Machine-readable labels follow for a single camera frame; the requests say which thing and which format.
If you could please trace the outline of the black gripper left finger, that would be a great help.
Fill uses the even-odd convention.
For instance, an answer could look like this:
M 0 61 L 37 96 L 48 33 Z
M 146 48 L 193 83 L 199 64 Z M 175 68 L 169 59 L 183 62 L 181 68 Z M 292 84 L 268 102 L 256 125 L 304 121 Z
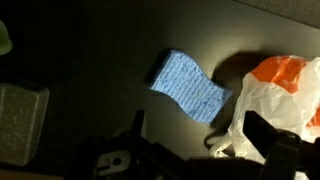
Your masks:
M 109 140 L 92 136 L 82 141 L 68 180 L 179 180 L 174 154 L 142 136 L 145 115 L 138 110 L 132 127 Z

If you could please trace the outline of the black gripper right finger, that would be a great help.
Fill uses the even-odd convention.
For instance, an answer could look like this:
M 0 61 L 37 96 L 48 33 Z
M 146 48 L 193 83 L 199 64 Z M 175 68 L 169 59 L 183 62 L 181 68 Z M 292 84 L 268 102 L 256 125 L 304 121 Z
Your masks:
M 265 158 L 257 180 L 294 180 L 298 151 L 284 136 L 255 111 L 245 113 L 243 133 Z

